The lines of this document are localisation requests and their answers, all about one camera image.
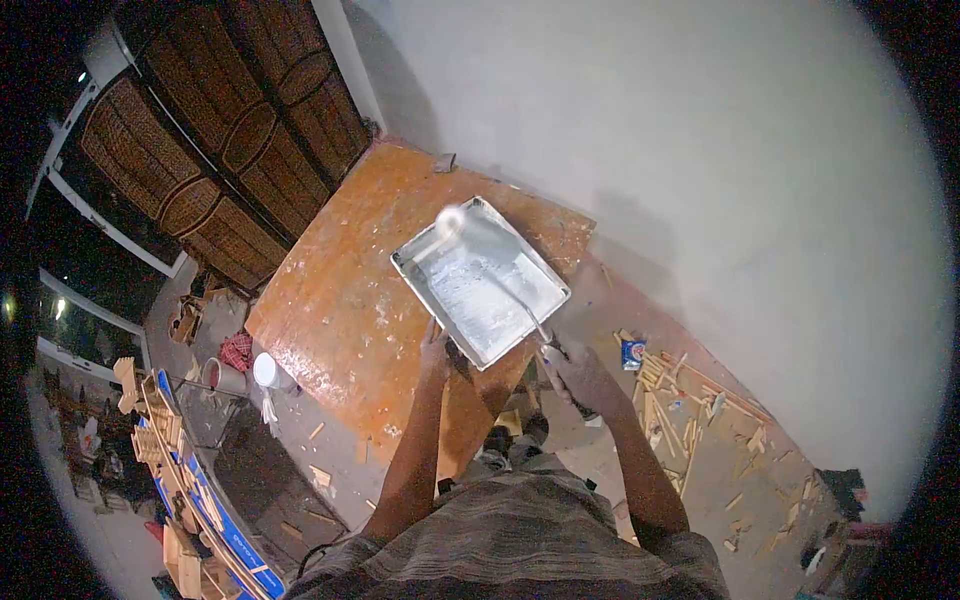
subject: white lid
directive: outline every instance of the white lid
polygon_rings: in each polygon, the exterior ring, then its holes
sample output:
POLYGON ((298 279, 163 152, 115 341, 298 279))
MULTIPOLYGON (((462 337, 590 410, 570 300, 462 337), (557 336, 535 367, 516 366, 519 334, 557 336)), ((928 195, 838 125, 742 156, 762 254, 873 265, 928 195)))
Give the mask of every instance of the white lid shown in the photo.
POLYGON ((266 352, 260 352, 253 361, 253 378, 260 385, 269 386, 276 379, 276 361, 266 352))

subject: white bucket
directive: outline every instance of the white bucket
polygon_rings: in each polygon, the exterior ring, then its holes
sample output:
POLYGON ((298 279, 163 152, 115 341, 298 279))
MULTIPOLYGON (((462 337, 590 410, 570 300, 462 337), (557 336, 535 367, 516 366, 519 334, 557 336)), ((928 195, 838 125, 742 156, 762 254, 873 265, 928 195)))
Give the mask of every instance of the white bucket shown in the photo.
POLYGON ((284 371, 274 357, 266 352, 260 352, 253 360, 253 379, 263 387, 275 390, 289 390, 297 385, 290 373, 284 371))
POLYGON ((201 381, 204 385, 220 392, 233 394, 247 392, 247 377, 216 357, 207 359, 201 381))

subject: paint tray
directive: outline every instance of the paint tray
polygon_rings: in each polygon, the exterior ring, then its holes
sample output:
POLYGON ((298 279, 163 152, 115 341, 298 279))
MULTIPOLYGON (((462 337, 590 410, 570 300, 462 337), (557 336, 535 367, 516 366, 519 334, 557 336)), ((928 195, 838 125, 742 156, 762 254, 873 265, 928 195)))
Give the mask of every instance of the paint tray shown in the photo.
POLYGON ((543 323, 570 298, 570 288, 490 203, 474 196, 463 206, 470 217, 504 229, 519 248, 516 260, 478 259, 461 241, 437 247, 440 236, 436 224, 430 224, 397 249, 391 262, 461 352, 483 371, 535 330, 517 300, 543 323))

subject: orange table top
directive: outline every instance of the orange table top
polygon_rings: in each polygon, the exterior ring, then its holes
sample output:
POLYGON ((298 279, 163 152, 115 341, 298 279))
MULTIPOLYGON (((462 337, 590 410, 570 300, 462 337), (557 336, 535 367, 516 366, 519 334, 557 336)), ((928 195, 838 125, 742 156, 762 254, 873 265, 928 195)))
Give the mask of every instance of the orange table top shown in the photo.
MULTIPOLYGON (((287 254, 247 330, 322 406, 389 461, 406 427, 429 313, 391 253, 440 209, 482 196, 570 281, 594 222, 463 168, 434 173, 434 157, 381 145, 329 200, 287 254)), ((444 393, 438 478, 472 458, 536 348, 528 337, 472 384, 453 372, 444 393)))

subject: wicker panel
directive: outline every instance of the wicker panel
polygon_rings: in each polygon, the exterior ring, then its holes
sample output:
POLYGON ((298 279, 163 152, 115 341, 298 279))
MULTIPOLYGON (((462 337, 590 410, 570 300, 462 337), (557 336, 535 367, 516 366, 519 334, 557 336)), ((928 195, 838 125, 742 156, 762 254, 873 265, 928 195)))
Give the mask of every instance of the wicker panel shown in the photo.
MULTIPOLYGON (((233 128, 233 133, 224 149, 224 164, 234 173, 247 166, 247 163, 263 148, 276 124, 276 111, 267 103, 257 105, 244 115, 233 128)), ((300 153, 300 149, 291 148, 300 153)))
POLYGON ((192 7, 147 48, 147 62, 190 124, 202 150, 220 152, 234 124, 263 100, 220 14, 192 7))
POLYGON ((309 3, 245 3, 234 11, 298 133, 339 183, 370 140, 309 3))
POLYGON ((248 289, 267 278, 286 252, 229 198, 204 223, 183 237, 210 264, 248 289))
POLYGON ((229 223, 238 237, 247 240, 259 254, 270 262, 272 269, 280 266, 280 263, 286 258, 287 251, 233 202, 221 203, 217 207, 217 213, 225 222, 229 223))
POLYGON ((219 270, 248 290, 252 290, 259 283, 256 275, 244 269, 238 261, 214 246, 201 232, 191 233, 184 237, 183 241, 202 254, 214 269, 219 270))
POLYGON ((298 237, 329 197, 282 126, 277 128, 270 148, 241 181, 298 237))
POLYGON ((187 184, 163 210, 160 228, 171 235, 181 235, 199 223, 219 196, 220 188, 209 178, 187 184))
POLYGON ((152 219, 168 196, 200 167, 157 122, 129 76, 94 106, 81 147, 123 194, 152 219))
POLYGON ((295 64, 280 84, 280 100, 293 105, 320 86, 330 74, 332 61, 326 52, 319 52, 295 64))

